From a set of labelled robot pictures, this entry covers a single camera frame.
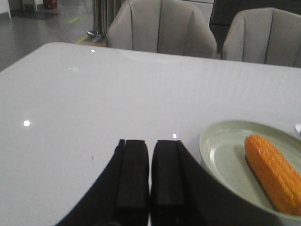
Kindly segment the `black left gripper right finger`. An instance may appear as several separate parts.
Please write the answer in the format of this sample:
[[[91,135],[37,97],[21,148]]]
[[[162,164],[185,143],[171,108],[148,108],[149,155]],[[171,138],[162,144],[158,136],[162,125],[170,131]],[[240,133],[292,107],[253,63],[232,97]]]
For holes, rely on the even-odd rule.
[[[153,226],[280,226],[207,173],[181,141],[159,140],[152,156]]]

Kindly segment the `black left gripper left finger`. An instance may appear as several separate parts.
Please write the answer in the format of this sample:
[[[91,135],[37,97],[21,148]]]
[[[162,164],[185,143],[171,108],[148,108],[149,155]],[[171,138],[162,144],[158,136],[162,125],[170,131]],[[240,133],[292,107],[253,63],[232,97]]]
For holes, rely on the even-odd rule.
[[[143,140],[123,140],[107,166],[59,226],[145,226],[149,156]]]

